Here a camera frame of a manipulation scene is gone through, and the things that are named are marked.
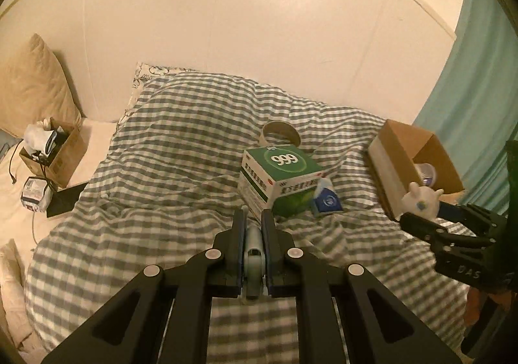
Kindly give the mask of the white rabbit figurine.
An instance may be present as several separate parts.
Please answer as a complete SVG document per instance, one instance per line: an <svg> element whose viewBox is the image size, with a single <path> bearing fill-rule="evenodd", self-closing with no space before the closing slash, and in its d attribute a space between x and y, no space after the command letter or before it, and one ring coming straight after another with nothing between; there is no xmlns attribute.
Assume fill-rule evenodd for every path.
<svg viewBox="0 0 518 364"><path fill-rule="evenodd" d="M443 194L443 189L433 190L428 186L421 186L417 182L411 182L407 194L401 199L402 212L435 220L438 218L440 197Z"/></svg>

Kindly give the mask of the pale blue stapler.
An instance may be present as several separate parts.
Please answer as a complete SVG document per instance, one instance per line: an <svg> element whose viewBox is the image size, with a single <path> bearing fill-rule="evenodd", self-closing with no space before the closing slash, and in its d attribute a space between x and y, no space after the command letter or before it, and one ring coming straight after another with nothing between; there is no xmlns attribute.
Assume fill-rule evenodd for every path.
<svg viewBox="0 0 518 364"><path fill-rule="evenodd" d="M261 229L251 224L246 230L243 257L242 302L258 301L264 293L266 254Z"/></svg>

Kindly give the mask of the blue white tissue pack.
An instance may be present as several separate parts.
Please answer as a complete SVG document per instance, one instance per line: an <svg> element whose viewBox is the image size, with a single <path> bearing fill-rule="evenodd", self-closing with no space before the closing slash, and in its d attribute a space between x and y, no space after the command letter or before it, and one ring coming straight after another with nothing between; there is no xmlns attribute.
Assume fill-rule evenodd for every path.
<svg viewBox="0 0 518 364"><path fill-rule="evenodd" d="M329 178L322 178L317 183L310 203L315 217L343 211L343 206Z"/></svg>

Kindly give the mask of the green white medicine box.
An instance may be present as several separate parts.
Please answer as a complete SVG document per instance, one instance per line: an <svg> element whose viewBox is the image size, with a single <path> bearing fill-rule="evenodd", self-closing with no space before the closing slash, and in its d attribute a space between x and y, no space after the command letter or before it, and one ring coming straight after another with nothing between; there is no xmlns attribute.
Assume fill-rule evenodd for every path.
<svg viewBox="0 0 518 364"><path fill-rule="evenodd" d="M308 209L324 168L293 145L247 149L242 155L238 192L259 219L264 210L291 218Z"/></svg>

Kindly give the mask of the large open cardboard box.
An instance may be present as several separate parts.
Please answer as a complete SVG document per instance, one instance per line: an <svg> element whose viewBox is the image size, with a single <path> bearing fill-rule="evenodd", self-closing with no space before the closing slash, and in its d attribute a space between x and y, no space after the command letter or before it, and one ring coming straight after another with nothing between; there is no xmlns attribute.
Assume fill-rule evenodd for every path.
<svg viewBox="0 0 518 364"><path fill-rule="evenodd" d="M432 188L442 189L441 201L455 204L465 187L453 162L432 132L388 119L367 148L370 170L375 177L380 203L386 215L397 220L402 214L401 199L411 182L423 183L417 164L434 167Z"/></svg>

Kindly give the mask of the green curtain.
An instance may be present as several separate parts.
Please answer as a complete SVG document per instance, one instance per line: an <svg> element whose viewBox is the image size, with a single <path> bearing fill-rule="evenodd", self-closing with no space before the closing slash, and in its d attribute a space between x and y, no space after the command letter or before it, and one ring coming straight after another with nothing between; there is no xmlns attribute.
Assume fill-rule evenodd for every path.
<svg viewBox="0 0 518 364"><path fill-rule="evenodd" d="M505 145L517 137L517 34L498 0L463 0L456 40L414 123L445 147L465 186L461 203L507 211Z"/></svg>

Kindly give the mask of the black notebook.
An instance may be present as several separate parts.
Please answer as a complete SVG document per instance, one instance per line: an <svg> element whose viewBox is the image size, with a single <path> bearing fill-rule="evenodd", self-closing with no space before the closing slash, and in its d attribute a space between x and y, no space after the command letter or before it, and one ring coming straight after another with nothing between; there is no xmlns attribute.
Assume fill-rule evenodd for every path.
<svg viewBox="0 0 518 364"><path fill-rule="evenodd" d="M87 183L84 182L55 192L46 210L47 218L71 212L86 186Z"/></svg>

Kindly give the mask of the white bed sheet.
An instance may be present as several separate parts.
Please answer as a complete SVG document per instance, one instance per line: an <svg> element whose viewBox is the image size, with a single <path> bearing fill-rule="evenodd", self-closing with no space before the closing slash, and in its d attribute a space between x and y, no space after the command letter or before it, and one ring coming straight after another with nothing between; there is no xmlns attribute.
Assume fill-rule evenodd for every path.
<svg viewBox="0 0 518 364"><path fill-rule="evenodd" d="M65 311L65 322L57 324L56 312L46 321L51 330L37 331L33 328L26 310L26 272L32 263L33 252L38 242L49 233L69 242L63 252L55 253L56 262L47 267L53 280L81 273L79 278L92 287L102 274L104 266L92 251L93 232L80 232L71 224L75 212L47 218L50 203L65 203L54 193L50 184L34 176L22 161L21 148L15 146L1 155L1 334L7 343L27 363L40 363L55 342L60 340L69 323L78 322L79 315Z"/></svg>

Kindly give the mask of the white charger box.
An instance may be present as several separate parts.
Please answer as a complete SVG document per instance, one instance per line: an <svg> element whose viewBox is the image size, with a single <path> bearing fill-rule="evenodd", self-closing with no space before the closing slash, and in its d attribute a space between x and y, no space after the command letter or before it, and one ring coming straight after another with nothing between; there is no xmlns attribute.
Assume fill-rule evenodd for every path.
<svg viewBox="0 0 518 364"><path fill-rule="evenodd" d="M45 212L53 197L53 191L46 179L30 176L21 192L20 201L32 212Z"/></svg>

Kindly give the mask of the small cluttered cardboard box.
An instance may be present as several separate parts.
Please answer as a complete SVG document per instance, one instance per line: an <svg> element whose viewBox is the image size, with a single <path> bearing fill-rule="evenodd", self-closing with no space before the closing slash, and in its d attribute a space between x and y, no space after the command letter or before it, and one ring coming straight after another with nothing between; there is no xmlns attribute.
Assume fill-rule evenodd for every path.
<svg viewBox="0 0 518 364"><path fill-rule="evenodd" d="M35 176L65 188L86 153L82 127L55 118L29 125L19 156Z"/></svg>

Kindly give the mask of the white patterned pillow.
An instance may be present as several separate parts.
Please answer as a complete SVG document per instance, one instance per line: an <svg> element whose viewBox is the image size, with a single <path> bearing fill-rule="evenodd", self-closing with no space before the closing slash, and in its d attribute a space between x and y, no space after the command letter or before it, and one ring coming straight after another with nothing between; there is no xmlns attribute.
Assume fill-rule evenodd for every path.
<svg viewBox="0 0 518 364"><path fill-rule="evenodd" d="M117 127L121 127L129 119L139 97L141 96L141 93L144 91L145 86L150 81L161 77L175 76L176 74L185 71L191 71L191 69L152 65L144 62L138 62L132 79L131 96L127 103L127 108L117 122Z"/></svg>

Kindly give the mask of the beige pillow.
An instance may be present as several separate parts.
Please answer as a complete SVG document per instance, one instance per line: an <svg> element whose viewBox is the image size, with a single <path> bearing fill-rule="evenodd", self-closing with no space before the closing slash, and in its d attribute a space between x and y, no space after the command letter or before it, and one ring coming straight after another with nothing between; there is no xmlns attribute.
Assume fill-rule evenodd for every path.
<svg viewBox="0 0 518 364"><path fill-rule="evenodd" d="M20 138L45 118L78 124L82 115L56 55L34 34L1 61L1 130Z"/></svg>

